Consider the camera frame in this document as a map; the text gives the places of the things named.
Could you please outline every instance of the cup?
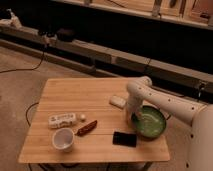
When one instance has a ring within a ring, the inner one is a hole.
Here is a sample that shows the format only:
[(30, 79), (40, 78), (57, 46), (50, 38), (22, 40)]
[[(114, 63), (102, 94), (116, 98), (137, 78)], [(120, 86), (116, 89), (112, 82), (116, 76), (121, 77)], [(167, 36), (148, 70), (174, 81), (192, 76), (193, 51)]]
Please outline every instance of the cup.
[(52, 137), (53, 147), (61, 152), (70, 152), (74, 142), (74, 136), (70, 128), (57, 130)]

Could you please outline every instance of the black phone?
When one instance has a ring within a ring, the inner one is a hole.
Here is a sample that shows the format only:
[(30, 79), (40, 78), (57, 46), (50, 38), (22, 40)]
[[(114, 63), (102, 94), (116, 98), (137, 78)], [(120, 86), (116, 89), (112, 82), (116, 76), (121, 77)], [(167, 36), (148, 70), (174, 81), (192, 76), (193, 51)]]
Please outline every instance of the black phone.
[(115, 131), (113, 134), (113, 144), (136, 147), (137, 136), (136, 134), (127, 134), (127, 133)]

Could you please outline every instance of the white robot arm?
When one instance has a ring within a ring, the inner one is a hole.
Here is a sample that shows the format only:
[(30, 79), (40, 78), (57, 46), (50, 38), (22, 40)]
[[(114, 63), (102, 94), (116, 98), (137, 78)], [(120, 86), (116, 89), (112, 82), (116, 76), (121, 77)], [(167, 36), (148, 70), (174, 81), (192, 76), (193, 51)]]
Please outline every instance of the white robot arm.
[(127, 84), (129, 97), (126, 106), (127, 122), (132, 113), (138, 113), (143, 100), (169, 112), (192, 127), (187, 171), (213, 170), (213, 105), (166, 94), (152, 89), (149, 77), (141, 77)]

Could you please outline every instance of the wall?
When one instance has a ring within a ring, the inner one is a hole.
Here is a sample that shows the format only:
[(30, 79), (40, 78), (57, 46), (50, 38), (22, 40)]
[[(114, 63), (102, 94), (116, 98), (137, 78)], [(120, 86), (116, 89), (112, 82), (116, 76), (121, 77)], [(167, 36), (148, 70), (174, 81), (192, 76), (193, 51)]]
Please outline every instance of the wall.
[(72, 28), (78, 39), (213, 74), (213, 31), (48, 0), (1, 0), (37, 29)]

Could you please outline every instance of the gray floor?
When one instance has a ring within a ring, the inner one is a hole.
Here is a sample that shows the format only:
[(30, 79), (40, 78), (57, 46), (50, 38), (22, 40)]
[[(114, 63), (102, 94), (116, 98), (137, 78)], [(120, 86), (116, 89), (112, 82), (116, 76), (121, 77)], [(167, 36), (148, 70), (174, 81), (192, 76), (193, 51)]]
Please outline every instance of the gray floor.
[[(0, 71), (14, 68), (32, 68), (39, 63), (33, 58), (13, 50), (0, 47)], [(44, 62), (36, 71), (11, 72), (0, 74), (0, 171), (28, 171), (27, 165), (17, 162), (28, 126), (25, 120), (26, 109), (39, 101), (42, 89), (48, 78), (91, 77), (90, 75)], [(36, 107), (29, 115), (33, 116)], [(171, 118), (165, 135), (171, 160), (154, 163), (150, 171), (185, 170), (190, 128)], [(106, 170), (107, 164), (84, 164), (72, 170)], [(138, 170), (141, 164), (112, 164), (110, 171)], [(33, 171), (40, 168), (33, 164)]]

